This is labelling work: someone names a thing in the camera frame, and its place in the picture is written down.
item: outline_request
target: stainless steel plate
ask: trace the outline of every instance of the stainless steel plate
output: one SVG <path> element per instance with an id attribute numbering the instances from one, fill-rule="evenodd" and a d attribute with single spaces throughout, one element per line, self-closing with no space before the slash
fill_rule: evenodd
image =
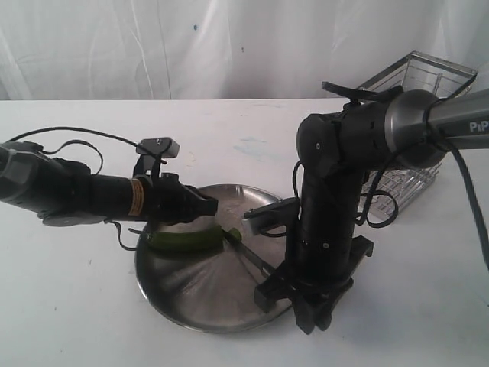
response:
<path id="1" fill-rule="evenodd" d="M 274 203 L 277 196 L 241 185 L 215 185 L 200 189 L 219 200 L 217 223 L 235 227 L 243 243 L 277 267 L 285 253 L 284 239 L 247 236 L 241 225 L 245 211 Z M 290 307 L 277 302 L 269 313 L 254 304 L 254 288 L 263 275 L 228 243 L 216 255 L 165 259 L 150 250 L 141 238 L 136 251 L 136 275 L 147 300 L 179 325 L 207 333 L 235 333 L 261 326 Z"/>

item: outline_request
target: white backdrop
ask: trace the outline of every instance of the white backdrop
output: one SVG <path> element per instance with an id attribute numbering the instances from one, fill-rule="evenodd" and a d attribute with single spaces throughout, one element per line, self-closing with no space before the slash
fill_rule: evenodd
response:
<path id="1" fill-rule="evenodd" d="M 322 97 L 411 50 L 481 71 L 489 0 L 0 0 L 0 99 Z"/>

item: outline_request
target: orange label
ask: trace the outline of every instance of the orange label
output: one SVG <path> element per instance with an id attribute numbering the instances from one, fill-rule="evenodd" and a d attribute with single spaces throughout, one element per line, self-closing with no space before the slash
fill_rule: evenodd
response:
<path id="1" fill-rule="evenodd" d="M 144 188 L 139 180 L 131 180 L 132 185 L 132 205 L 129 216 L 139 216 L 143 210 Z"/>

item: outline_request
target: wire basket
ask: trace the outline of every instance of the wire basket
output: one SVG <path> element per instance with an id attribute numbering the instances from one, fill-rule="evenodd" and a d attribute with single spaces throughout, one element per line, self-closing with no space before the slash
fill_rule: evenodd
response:
<path id="1" fill-rule="evenodd" d="M 477 70 L 413 51 L 358 88 L 379 92 L 402 86 L 404 90 L 429 90 L 440 98 L 462 96 L 470 90 L 477 73 Z M 433 183 L 439 167 L 440 164 L 425 170 L 388 171 L 377 188 L 392 194 L 401 211 Z M 364 185 L 364 192 L 368 191 L 374 174 L 371 173 Z M 375 196 L 372 200 L 371 212 L 379 219 L 389 218 L 393 210 L 392 200 L 386 196 Z"/>

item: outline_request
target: white table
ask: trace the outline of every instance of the white table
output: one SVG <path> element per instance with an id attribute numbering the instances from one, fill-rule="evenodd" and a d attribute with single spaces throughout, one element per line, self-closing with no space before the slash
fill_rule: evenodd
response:
<path id="1" fill-rule="evenodd" d="M 2 140 L 35 128 L 96 128 L 134 141 L 169 135 L 167 168 L 196 186 L 240 183 L 290 196 L 295 136 L 311 112 L 343 99 L 256 101 L 0 102 Z M 57 148 L 67 132 L 31 138 Z M 83 135 L 105 155 L 105 174 L 128 176 L 134 150 Z M 61 154 L 97 167 L 90 150 Z M 486 151 L 465 154 L 489 210 Z M 42 226 L 0 205 L 0 365 L 453 365 L 489 363 L 489 274 L 452 158 L 437 182 L 386 229 L 358 228 L 374 256 L 355 273 L 325 333 L 306 336 L 289 312 L 259 330 L 208 335 L 174 325 L 141 295 L 133 255 L 103 224 Z M 125 233 L 127 244 L 135 236 Z"/>

